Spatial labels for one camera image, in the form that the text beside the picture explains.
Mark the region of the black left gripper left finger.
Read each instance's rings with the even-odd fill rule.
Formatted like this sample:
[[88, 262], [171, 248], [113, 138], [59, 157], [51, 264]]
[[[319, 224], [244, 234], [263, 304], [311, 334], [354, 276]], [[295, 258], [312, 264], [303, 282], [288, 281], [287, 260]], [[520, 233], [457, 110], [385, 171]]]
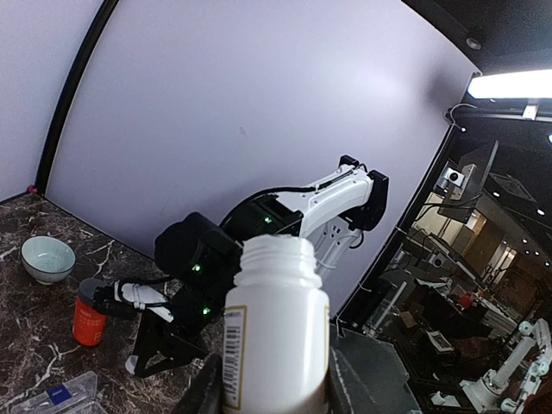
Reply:
[[222, 356], [210, 355], [191, 381], [172, 414], [220, 414], [223, 412]]

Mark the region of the clear plastic pill organizer box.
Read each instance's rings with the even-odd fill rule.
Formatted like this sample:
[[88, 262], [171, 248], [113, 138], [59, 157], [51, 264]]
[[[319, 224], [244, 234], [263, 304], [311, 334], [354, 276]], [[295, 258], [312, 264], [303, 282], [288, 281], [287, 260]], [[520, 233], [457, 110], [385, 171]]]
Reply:
[[106, 414], [97, 401], [98, 376], [88, 371], [10, 409], [11, 414]]

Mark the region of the orange bottle with grey lid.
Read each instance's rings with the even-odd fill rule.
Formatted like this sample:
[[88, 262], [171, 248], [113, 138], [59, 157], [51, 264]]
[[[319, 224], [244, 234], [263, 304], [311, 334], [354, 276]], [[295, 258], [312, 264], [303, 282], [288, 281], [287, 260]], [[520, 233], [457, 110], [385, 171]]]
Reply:
[[74, 339], [86, 347], [96, 347], [103, 338], [107, 317], [93, 309], [93, 296], [98, 287], [106, 284], [99, 279], [88, 278], [80, 282], [72, 325]]

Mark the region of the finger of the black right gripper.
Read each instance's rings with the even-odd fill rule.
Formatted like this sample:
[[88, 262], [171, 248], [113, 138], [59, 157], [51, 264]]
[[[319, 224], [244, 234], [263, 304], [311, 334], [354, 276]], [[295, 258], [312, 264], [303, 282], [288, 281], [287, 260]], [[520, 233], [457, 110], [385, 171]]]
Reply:
[[179, 326], [147, 310], [141, 321], [131, 353], [131, 373], [147, 378], [204, 359], [207, 348], [199, 336], [188, 338]]

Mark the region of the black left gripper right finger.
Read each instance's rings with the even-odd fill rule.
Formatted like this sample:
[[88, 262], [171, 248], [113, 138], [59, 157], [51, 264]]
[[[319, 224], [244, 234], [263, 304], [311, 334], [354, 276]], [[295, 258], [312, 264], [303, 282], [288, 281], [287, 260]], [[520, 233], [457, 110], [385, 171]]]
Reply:
[[344, 355], [333, 347], [329, 351], [326, 393], [328, 413], [422, 413], [414, 407], [392, 408], [392, 403], [401, 401], [399, 397], [374, 397]]

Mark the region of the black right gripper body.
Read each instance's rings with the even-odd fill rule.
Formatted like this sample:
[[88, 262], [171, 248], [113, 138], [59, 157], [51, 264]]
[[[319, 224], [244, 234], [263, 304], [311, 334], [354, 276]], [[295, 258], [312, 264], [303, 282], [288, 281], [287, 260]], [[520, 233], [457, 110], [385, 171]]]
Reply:
[[198, 335], [220, 314], [234, 287], [242, 246], [198, 212], [157, 236], [154, 261], [183, 286], [168, 301], [173, 323], [184, 337]]

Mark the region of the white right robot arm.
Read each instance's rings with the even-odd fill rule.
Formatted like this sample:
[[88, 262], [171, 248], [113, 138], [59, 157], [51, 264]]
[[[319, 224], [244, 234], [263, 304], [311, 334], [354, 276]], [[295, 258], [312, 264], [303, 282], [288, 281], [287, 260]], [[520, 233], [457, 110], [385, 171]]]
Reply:
[[215, 224], [199, 212], [171, 224], [154, 242], [154, 262], [182, 286], [168, 297], [152, 281], [120, 281], [118, 298], [142, 312], [125, 367], [146, 378], [203, 359], [199, 334], [223, 312], [234, 286], [246, 240], [258, 235], [308, 237], [315, 244], [317, 274], [327, 276], [347, 249], [358, 248], [386, 210], [389, 178], [343, 155], [337, 169], [304, 187], [261, 190]]

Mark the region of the small white dropper bottle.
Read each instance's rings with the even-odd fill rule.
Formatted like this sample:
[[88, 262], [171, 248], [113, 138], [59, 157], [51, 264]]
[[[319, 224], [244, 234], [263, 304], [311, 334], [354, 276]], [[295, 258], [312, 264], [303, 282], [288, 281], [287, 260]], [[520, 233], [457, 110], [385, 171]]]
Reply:
[[324, 413], [329, 297], [311, 243], [245, 241], [225, 299], [223, 412]]

